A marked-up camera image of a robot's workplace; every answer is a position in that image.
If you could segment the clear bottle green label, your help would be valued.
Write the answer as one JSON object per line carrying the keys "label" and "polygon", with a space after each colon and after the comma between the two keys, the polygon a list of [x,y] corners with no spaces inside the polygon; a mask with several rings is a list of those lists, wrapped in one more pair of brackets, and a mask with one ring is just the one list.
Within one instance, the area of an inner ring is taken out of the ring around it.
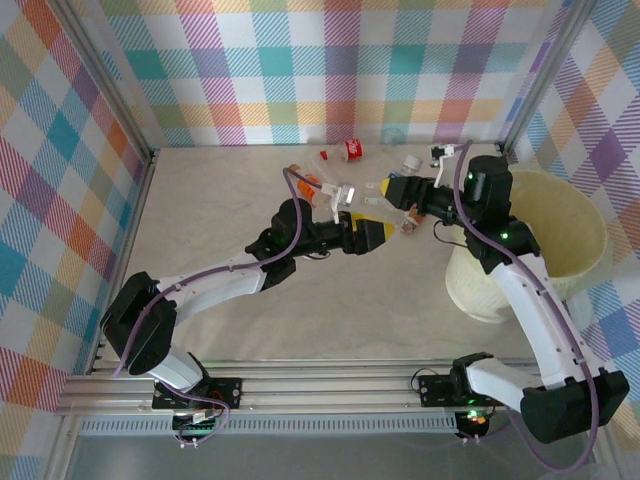
{"label": "clear bottle green label", "polygon": [[390,178],[381,181],[366,182],[361,191],[362,202],[366,205],[376,206],[383,209],[394,209],[394,206],[386,198],[386,191],[389,187]]}

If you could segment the white cap blue label bottle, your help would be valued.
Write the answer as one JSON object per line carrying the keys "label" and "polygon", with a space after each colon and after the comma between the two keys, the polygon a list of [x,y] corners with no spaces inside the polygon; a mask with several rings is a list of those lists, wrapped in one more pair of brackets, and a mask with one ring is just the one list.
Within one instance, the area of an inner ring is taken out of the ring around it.
{"label": "white cap blue label bottle", "polygon": [[423,165],[423,160],[414,155],[407,155],[402,162],[401,166],[395,170],[390,171],[387,174],[388,179],[394,178],[402,178],[402,177],[412,177],[417,176],[421,167]]}

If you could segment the clear plastic bottle orange cap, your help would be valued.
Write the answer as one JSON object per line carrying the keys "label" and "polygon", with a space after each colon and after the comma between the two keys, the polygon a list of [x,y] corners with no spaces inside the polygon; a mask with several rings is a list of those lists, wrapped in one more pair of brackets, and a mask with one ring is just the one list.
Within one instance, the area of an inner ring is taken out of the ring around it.
{"label": "clear plastic bottle orange cap", "polygon": [[303,179],[299,179],[297,182],[299,194],[312,208],[322,202],[321,188],[320,180],[312,174],[306,174]]}

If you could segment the red label cola bottle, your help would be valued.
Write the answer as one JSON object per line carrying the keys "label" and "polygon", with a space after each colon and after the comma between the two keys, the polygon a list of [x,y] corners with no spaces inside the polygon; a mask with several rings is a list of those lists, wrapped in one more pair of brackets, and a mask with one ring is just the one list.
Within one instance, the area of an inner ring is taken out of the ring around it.
{"label": "red label cola bottle", "polygon": [[352,163],[359,161],[363,157],[363,147],[359,139],[353,138],[329,146],[322,150],[319,155],[325,162],[342,161],[344,163]]}

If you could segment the cream plastic bin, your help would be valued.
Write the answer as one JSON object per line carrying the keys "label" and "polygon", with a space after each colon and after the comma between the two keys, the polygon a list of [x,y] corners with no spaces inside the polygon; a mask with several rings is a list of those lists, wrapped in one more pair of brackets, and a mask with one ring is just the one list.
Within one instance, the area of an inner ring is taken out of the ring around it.
{"label": "cream plastic bin", "polygon": [[[511,213],[531,229],[558,296],[568,300],[608,281],[613,246],[589,198],[541,169],[514,168],[511,173]],[[445,285],[454,304],[478,321],[500,324],[515,318],[503,292],[461,247],[453,250]]]}

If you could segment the small controller board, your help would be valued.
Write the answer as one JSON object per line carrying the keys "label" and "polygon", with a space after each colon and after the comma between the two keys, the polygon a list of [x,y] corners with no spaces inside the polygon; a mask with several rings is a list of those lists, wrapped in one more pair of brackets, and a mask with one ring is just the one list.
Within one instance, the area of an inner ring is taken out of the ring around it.
{"label": "small controller board", "polygon": [[174,415],[171,429],[178,440],[194,442],[215,429],[218,417],[219,414],[215,414],[212,410]]}
{"label": "small controller board", "polygon": [[493,410],[468,410],[455,413],[457,432],[455,435],[462,440],[479,439],[488,434]]}

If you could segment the aluminium frame post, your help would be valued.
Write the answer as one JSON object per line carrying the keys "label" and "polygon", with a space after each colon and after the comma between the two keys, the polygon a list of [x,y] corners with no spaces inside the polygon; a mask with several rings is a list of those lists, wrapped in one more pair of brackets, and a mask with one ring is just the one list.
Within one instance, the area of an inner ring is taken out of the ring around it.
{"label": "aluminium frame post", "polygon": [[549,0],[525,49],[524,64],[505,95],[490,138],[501,152],[515,150],[598,0]]}
{"label": "aluminium frame post", "polygon": [[155,150],[146,141],[138,122],[134,119],[124,97],[121,95],[114,77],[109,72],[102,55],[95,47],[84,28],[80,17],[74,11],[69,0],[46,0],[63,30],[70,37],[71,43],[78,51],[85,68],[93,78],[96,86],[104,95],[114,116],[119,121],[134,149],[145,161],[152,164]]}

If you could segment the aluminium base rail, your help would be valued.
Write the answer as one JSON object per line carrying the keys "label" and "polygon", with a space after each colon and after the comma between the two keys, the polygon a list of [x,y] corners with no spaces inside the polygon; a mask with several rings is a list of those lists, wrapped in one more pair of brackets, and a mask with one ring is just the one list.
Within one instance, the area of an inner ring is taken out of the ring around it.
{"label": "aluminium base rail", "polygon": [[[213,377],[243,380],[237,414],[416,413],[419,396],[409,380],[418,371],[446,374],[451,360],[324,359],[220,360],[204,366]],[[70,376],[58,415],[152,415],[154,379],[112,375],[98,360],[88,375]]]}

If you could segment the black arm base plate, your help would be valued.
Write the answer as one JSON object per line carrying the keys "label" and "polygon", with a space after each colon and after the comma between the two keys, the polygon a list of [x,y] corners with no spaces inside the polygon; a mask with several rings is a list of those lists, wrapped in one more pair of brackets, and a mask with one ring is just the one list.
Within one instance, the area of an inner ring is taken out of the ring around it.
{"label": "black arm base plate", "polygon": [[461,396],[456,393],[449,375],[438,374],[433,369],[417,370],[410,380],[411,389],[419,395],[421,406],[477,408],[493,407],[497,403],[490,397],[470,394]]}
{"label": "black arm base plate", "polygon": [[186,392],[188,397],[178,395],[163,383],[156,381],[152,398],[153,410],[201,410],[217,408],[209,402],[214,399],[226,403],[230,409],[238,409],[242,394],[241,378],[203,378]]}

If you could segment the aluminium side rail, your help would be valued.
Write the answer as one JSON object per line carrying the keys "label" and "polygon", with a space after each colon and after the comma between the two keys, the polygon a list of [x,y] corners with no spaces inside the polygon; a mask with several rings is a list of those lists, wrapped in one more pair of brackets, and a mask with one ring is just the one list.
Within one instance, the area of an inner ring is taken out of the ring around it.
{"label": "aluminium side rail", "polygon": [[151,150],[142,170],[139,192],[134,207],[132,208],[131,217],[128,222],[127,229],[125,231],[126,235],[123,240],[121,252],[118,254],[117,262],[115,263],[113,271],[113,282],[109,288],[105,303],[100,310],[100,315],[97,318],[95,328],[91,331],[91,333],[93,334],[92,342],[89,347],[86,361],[82,369],[80,370],[80,373],[82,375],[90,375],[93,371],[93,364],[96,360],[96,357],[98,356],[98,350],[100,349],[103,336],[100,321],[104,317],[111,302],[115,299],[118,292],[120,291],[120,288],[125,282],[131,253],[139,229],[142,213],[144,211],[145,204],[148,198],[160,152],[160,148]]}

